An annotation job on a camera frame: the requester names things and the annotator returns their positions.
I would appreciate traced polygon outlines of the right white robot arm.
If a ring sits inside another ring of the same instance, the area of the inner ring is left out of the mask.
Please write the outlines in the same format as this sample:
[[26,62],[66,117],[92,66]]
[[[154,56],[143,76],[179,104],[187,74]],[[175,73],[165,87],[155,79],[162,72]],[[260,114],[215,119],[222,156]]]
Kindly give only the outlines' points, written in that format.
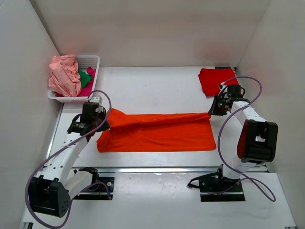
[[278,125],[262,118],[244,98],[245,89],[237,84],[219,85],[220,92],[214,96],[209,115],[225,116],[233,114],[242,125],[236,147],[236,156],[219,168],[221,175],[214,178],[214,187],[225,191],[232,180],[241,174],[275,158]]

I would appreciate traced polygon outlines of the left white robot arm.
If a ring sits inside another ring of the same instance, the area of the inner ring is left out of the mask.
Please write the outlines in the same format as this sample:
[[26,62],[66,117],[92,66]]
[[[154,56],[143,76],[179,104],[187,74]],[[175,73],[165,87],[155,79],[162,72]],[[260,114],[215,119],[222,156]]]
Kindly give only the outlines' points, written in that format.
[[82,106],[82,113],[73,118],[63,141],[63,151],[55,155],[38,177],[30,180],[28,188],[29,206],[33,212],[62,218],[72,200],[85,189],[99,186],[98,170],[82,167],[69,173],[80,152],[96,132],[108,130],[106,110],[96,99]]

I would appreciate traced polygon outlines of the orange t shirt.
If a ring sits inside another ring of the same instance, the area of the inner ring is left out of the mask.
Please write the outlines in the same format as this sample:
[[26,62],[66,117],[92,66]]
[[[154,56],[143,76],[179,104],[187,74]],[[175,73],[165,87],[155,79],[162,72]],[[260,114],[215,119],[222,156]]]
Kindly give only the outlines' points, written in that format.
[[112,109],[110,129],[97,140],[104,152],[174,152],[216,149],[208,113],[125,114]]

